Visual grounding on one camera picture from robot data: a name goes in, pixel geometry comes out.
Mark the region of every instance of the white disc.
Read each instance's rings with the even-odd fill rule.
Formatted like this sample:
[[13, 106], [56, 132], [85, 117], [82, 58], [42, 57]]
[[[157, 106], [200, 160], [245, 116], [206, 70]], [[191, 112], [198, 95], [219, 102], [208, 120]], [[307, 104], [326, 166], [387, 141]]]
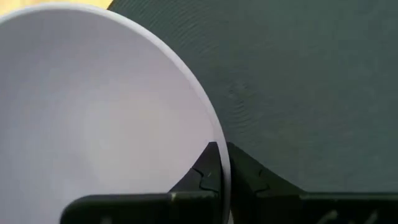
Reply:
[[58, 223], [84, 195], [167, 192], [210, 141], [228, 203], [214, 109], [185, 64], [140, 25], [77, 4], [0, 19], [1, 223]]

